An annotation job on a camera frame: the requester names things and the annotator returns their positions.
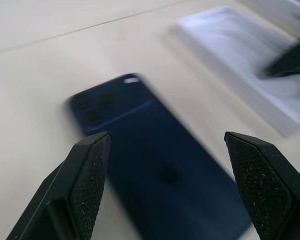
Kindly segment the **dark blue phone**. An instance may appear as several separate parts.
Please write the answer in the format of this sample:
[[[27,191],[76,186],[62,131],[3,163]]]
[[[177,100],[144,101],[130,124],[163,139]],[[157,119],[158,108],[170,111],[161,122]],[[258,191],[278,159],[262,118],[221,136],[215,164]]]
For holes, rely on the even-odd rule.
[[[84,136],[109,132],[107,176],[143,240],[239,240],[252,222],[233,179],[136,74],[71,96]]]

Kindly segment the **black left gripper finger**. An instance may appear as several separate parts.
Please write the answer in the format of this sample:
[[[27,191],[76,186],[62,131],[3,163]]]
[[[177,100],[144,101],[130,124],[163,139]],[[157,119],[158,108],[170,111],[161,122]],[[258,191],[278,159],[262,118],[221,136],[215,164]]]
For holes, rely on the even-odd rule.
[[[230,131],[224,141],[260,240],[300,240],[300,173],[269,142]]]
[[[109,132],[77,142],[43,180],[6,240],[91,240],[110,145]]]
[[[292,75],[300,75],[300,41],[265,67],[263,75],[269,78],[284,78]]]

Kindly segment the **white phone box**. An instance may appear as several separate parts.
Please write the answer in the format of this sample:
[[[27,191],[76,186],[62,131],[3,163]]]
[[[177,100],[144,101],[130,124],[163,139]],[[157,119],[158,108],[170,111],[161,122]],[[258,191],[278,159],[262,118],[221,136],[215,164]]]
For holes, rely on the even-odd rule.
[[[184,44],[278,132],[300,131],[300,75],[262,75],[288,47],[286,38],[231,6],[182,17],[176,27]]]

